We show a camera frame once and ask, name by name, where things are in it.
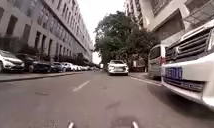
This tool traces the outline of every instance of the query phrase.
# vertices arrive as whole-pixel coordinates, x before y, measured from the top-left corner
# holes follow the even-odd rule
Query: license plate
[[[165,69],[165,76],[172,79],[182,79],[182,67],[170,67]]]
[[[116,71],[117,71],[117,72],[122,72],[122,71],[123,71],[123,69],[121,69],[121,68],[117,68],[117,69],[116,69]]]

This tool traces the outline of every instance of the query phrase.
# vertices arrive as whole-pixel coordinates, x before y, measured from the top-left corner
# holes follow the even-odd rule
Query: van windshield
[[[156,59],[161,56],[161,47],[156,47],[150,52],[150,59]]]

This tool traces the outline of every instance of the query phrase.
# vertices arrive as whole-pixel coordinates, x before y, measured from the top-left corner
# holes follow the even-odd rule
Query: white lane marking
[[[133,128],[139,128],[136,122],[133,122]]]
[[[161,84],[157,84],[157,83],[154,83],[154,82],[151,82],[151,81],[148,81],[148,80],[142,80],[142,79],[133,78],[133,77],[131,77],[131,79],[138,80],[140,82],[145,82],[145,83],[148,83],[148,84],[153,84],[153,85],[156,85],[156,86],[162,86]]]
[[[88,83],[90,83],[90,80],[84,82],[83,84],[79,85],[77,88],[75,88],[73,91],[76,92],[76,91],[79,91],[81,90],[85,85],[87,85]]]
[[[68,128],[73,128],[73,127],[74,127],[74,123],[71,122],[71,123],[69,124]]]

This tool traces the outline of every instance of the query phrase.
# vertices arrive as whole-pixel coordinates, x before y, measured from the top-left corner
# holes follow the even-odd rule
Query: road
[[[214,113],[157,84],[86,72],[0,83],[0,128],[214,128]]]

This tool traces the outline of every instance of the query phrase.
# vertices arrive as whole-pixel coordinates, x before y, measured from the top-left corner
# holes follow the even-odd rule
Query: tree foliage
[[[147,59],[149,50],[159,43],[152,32],[139,29],[130,17],[119,11],[105,16],[95,33],[95,51],[99,52],[104,64],[112,59],[129,62],[133,55]]]

